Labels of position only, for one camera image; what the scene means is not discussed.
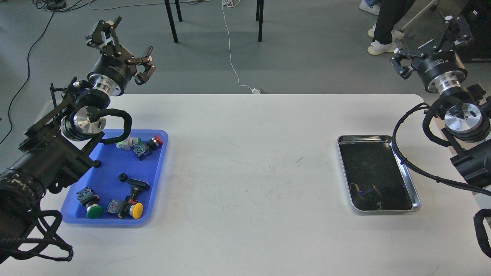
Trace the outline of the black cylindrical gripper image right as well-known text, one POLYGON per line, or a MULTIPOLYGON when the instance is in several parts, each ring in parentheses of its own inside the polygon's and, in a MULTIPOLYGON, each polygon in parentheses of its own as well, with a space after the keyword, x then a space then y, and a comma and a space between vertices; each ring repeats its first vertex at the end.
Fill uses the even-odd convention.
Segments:
POLYGON ((399 39, 395 39, 394 43, 396 49, 390 60, 394 70, 404 80, 416 71, 426 92, 443 93, 451 87, 460 86, 468 76, 457 54, 460 49, 473 44, 472 32, 463 16, 445 20, 443 32, 432 43, 432 53, 436 54, 429 58, 420 50, 403 49, 399 39))

